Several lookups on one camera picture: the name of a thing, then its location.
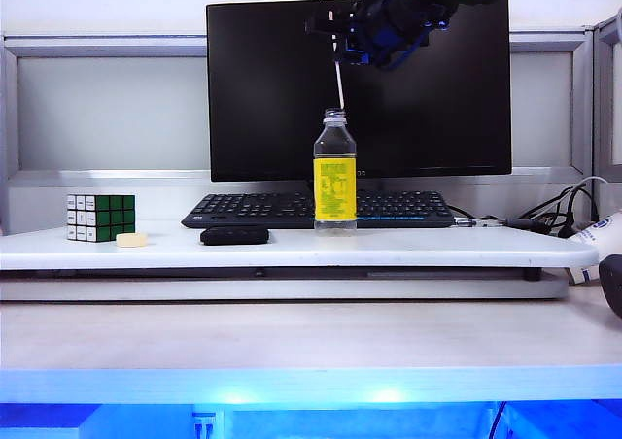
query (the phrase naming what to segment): white cylindrical object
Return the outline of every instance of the white cylindrical object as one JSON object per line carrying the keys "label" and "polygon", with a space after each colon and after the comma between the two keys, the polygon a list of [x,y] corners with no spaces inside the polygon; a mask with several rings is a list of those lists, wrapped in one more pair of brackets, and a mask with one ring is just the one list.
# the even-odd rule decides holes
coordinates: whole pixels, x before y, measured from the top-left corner
{"label": "white cylindrical object", "polygon": [[[569,240],[592,245],[599,252],[599,262],[611,254],[622,254],[622,210],[569,237]],[[599,266],[568,270],[574,284],[599,278]]]}

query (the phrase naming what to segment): black monitor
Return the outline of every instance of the black monitor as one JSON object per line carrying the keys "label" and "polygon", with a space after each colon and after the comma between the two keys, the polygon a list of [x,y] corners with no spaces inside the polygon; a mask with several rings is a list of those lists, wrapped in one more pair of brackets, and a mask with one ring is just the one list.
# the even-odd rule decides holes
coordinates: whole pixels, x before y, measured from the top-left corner
{"label": "black monitor", "polygon": [[[331,10],[353,0],[328,0]],[[314,1],[207,6],[214,181],[310,180],[324,109],[339,104]],[[511,170],[507,0],[462,6],[394,71],[341,66],[360,177]]]}

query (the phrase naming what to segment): black keyboard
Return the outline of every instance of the black keyboard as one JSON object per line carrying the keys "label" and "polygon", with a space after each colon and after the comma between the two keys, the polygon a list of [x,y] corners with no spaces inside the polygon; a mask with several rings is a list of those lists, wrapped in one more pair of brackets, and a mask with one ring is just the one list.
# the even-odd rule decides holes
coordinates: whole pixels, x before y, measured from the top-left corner
{"label": "black keyboard", "polygon": [[[182,220],[189,228],[264,225],[313,228],[313,196],[302,193],[208,194]],[[454,217],[435,191],[359,191],[358,228],[439,228]]]}

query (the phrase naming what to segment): rubik's cube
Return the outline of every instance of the rubik's cube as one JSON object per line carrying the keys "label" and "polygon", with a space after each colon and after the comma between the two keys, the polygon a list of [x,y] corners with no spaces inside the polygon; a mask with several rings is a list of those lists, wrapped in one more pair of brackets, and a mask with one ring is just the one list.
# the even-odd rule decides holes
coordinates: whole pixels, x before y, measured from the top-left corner
{"label": "rubik's cube", "polygon": [[68,194],[67,238],[81,242],[110,242],[119,233],[136,231],[133,194]]}

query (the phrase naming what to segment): yellow label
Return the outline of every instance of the yellow label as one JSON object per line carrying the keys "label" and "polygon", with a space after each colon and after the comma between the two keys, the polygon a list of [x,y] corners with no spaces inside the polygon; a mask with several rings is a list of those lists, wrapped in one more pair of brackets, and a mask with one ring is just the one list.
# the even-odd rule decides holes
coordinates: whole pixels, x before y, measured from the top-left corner
{"label": "yellow label", "polygon": [[353,157],[313,159],[316,220],[357,218],[356,172]]}

